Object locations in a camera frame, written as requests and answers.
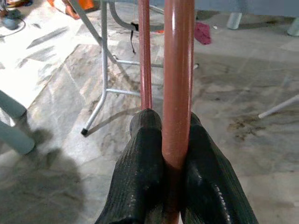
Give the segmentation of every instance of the cable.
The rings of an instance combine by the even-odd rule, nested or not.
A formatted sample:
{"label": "cable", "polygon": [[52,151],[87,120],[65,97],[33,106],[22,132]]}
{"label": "cable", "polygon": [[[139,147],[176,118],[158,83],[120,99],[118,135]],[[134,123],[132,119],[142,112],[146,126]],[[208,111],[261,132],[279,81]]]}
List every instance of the cable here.
{"label": "cable", "polygon": [[17,30],[17,31],[14,31],[13,33],[11,33],[11,34],[7,34],[7,35],[1,35],[1,34],[0,34],[0,38],[4,38],[4,37],[7,37],[7,36],[11,36],[11,35],[14,35],[14,34],[20,32],[20,31],[22,31],[22,30],[26,27],[26,22],[25,22],[23,19],[19,19],[19,20],[21,20],[21,21],[24,23],[24,25],[23,25],[23,27],[22,27],[21,29],[19,29],[19,30]]}

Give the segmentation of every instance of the orange object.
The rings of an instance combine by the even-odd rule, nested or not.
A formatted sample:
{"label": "orange object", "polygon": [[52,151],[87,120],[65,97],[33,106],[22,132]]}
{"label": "orange object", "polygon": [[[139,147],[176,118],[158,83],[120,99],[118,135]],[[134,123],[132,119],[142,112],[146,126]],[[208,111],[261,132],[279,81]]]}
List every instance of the orange object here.
{"label": "orange object", "polygon": [[[49,4],[54,7],[54,1],[55,0],[47,0],[49,2]],[[78,0],[79,1],[79,5],[84,9],[91,9],[94,7],[94,3],[93,0]]]}

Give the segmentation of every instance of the red cloth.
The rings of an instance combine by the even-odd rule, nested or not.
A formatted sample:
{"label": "red cloth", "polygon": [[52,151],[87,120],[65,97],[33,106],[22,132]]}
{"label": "red cloth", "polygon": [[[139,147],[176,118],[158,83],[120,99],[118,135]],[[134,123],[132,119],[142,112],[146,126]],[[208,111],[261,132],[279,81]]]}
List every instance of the red cloth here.
{"label": "red cloth", "polygon": [[206,45],[211,43],[210,26],[196,22],[194,37],[200,43]]}

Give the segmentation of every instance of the rubber foot cap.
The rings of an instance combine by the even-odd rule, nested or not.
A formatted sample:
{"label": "rubber foot cap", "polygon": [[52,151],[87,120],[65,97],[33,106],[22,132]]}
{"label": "rubber foot cap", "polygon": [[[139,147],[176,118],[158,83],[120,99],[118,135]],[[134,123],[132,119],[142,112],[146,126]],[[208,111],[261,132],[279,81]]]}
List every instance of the rubber foot cap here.
{"label": "rubber foot cap", "polygon": [[86,130],[85,128],[82,129],[81,134],[83,134],[84,136],[86,136],[88,133],[88,130]]}

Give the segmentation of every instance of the chair leg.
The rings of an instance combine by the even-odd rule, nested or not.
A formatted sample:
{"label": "chair leg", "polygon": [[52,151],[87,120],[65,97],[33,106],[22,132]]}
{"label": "chair leg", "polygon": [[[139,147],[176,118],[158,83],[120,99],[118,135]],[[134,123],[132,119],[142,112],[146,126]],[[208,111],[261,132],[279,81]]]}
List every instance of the chair leg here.
{"label": "chair leg", "polygon": [[35,145],[32,138],[29,138],[19,129],[8,126],[2,121],[0,121],[0,140],[7,143],[19,154],[29,153]]}
{"label": "chair leg", "polygon": [[26,108],[0,91],[0,108],[2,108],[10,117],[19,118],[26,112]]}
{"label": "chair leg", "polygon": [[242,18],[242,13],[231,13],[228,19],[227,28],[238,29]]}
{"label": "chair leg", "polygon": [[299,17],[294,20],[287,33],[291,36],[299,36]]}

